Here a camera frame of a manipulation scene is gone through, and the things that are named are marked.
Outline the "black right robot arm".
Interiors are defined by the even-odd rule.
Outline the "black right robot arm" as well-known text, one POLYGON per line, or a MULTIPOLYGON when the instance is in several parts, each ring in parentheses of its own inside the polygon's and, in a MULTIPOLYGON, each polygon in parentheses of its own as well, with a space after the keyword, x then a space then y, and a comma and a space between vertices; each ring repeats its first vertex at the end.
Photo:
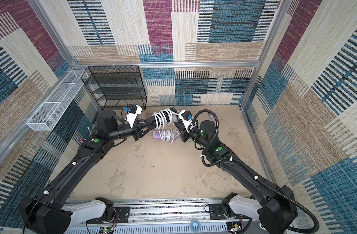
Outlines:
POLYGON ((291 223, 298 216, 298 205, 293 191, 279 187, 246 165, 233 150, 219 140, 219 120, 210 110, 190 111, 170 108, 169 121, 179 130, 183 141, 192 139, 201 146, 201 160, 206 167, 217 167, 240 182, 252 195, 246 199, 230 193, 222 201, 223 215, 227 219, 247 216, 259 220, 270 234, 282 234, 293 230, 291 223), (214 116, 214 121, 198 122, 200 114, 214 116))

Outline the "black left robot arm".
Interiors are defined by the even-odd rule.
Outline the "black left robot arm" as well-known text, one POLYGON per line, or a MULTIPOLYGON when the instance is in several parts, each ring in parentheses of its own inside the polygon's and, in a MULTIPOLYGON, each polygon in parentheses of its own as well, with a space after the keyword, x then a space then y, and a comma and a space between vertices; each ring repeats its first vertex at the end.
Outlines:
POLYGON ((63 234, 90 219, 102 216, 111 219, 115 213, 113 203, 104 198, 72 207, 64 204, 84 176, 117 146, 115 140, 125 141, 128 137, 138 140, 155 129, 157 118, 139 119, 140 112, 138 106, 132 106, 125 120, 113 110, 100 112, 91 135, 80 145, 71 162, 35 198, 25 197, 19 203, 23 228, 37 234, 63 234))

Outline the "black power strip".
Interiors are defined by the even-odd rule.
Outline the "black power strip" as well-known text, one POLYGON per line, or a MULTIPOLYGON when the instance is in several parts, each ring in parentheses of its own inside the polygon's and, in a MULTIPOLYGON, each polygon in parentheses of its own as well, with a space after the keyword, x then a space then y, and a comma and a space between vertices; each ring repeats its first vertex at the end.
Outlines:
POLYGON ((154 112, 152 116, 156 118, 156 129, 163 129, 166 125, 172 124, 177 117, 172 116, 170 108, 154 112))

